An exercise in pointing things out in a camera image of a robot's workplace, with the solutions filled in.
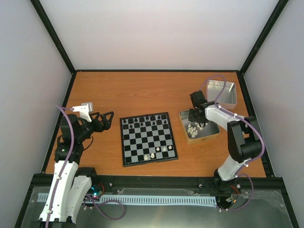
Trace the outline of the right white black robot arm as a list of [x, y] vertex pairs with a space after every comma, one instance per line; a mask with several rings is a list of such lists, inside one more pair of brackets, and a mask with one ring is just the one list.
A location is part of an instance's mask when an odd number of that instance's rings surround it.
[[215, 192], [224, 193], [235, 182], [240, 170], [265, 152], [257, 119], [234, 114], [215, 101], [207, 101], [202, 91], [193, 92], [190, 99], [193, 105], [189, 110], [190, 122], [197, 122], [201, 127], [214, 122], [227, 131], [229, 156], [214, 171], [211, 184]]

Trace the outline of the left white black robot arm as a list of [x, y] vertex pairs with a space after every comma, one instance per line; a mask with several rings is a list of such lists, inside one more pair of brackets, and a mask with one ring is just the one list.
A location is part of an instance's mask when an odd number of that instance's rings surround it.
[[88, 191], [98, 188], [94, 167], [80, 168], [85, 150], [83, 142], [93, 133], [109, 130], [114, 113], [92, 113], [78, 117], [63, 113], [62, 134], [57, 139], [54, 176], [45, 206], [38, 218], [45, 228], [74, 228], [76, 218]]

